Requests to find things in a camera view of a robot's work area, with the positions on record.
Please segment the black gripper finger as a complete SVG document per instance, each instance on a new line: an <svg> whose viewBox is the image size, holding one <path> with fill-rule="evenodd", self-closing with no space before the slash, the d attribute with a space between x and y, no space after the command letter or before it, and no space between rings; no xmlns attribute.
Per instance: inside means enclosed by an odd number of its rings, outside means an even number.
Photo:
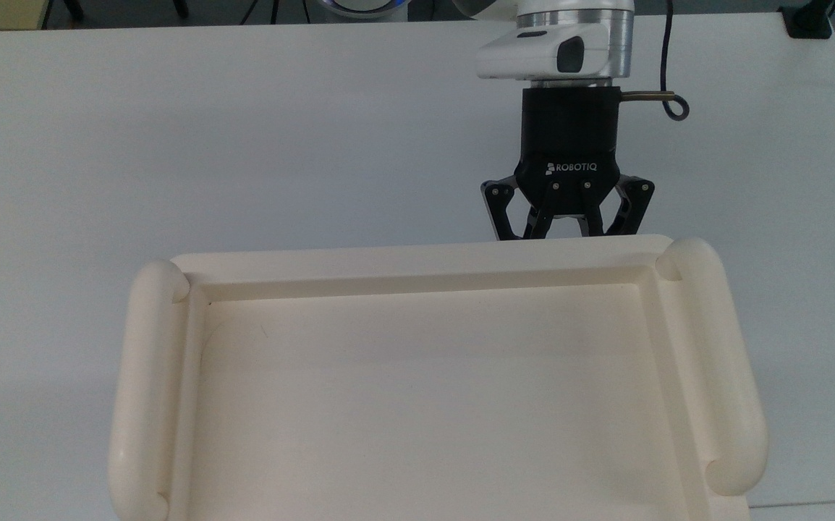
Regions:
<svg viewBox="0 0 835 521"><path fill-rule="evenodd" d="M560 185L557 182L549 184L539 206L530 204L530 213L524 233L515 234L508 218L508 205L514 195L520 191L516 177L509 176L501 180L489 180L480 186L485 207L491 219L497 240L543 240L556 218L556 208L559 204Z"/></svg>
<svg viewBox="0 0 835 521"><path fill-rule="evenodd" d="M600 204L609 195L609 185L596 181L580 184L582 196L582 217L580 231L584 237L607 237L607 235L632 235L639 230L649 206L655 185L639 176L620 175L614 185L620 205L616 216L606 229L603 228Z"/></svg>

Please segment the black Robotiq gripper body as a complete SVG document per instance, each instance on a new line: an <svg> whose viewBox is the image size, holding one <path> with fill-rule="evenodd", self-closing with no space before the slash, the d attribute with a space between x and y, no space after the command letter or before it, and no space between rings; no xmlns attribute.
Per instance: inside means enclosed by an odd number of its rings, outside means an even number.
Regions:
<svg viewBox="0 0 835 521"><path fill-rule="evenodd" d="M521 103L514 180L536 214L554 198L558 217L598 208L620 178L616 164L619 87L530 87Z"/></svg>

